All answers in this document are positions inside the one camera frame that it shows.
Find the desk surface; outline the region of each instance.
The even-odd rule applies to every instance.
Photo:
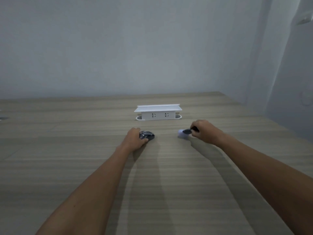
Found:
[[[136,121],[137,105],[182,119]],[[196,119],[313,176],[313,146],[219,93],[1,100],[0,234],[33,234],[131,127],[155,133],[130,155],[106,234],[292,234],[216,147],[177,138]]]

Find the wooden desk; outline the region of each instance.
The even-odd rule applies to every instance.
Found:
[[[175,104],[180,120],[135,121],[137,105]],[[107,234],[291,234],[220,150],[177,138],[208,119],[313,176],[313,146],[219,92],[1,100],[0,234],[33,234],[131,127],[155,133],[129,157]]]

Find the hand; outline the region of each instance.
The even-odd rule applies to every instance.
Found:
[[[141,146],[148,142],[148,139],[140,139],[139,132],[140,128],[131,128],[121,143],[121,147],[129,150],[129,152],[133,152],[141,148]]]
[[[192,136],[199,138],[200,140],[218,146],[225,133],[212,125],[207,120],[194,121],[190,128],[196,126],[199,132],[191,130]]]

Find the forearm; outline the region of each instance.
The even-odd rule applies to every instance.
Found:
[[[225,135],[217,144],[295,234],[313,231],[313,179]]]
[[[130,151],[121,146],[45,221],[37,234],[102,234]]]

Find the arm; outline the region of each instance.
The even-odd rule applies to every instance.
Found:
[[[313,179],[197,120],[192,135],[221,148],[295,234],[313,231]]]
[[[132,128],[112,156],[50,215],[40,234],[103,234],[128,155],[148,139]]]

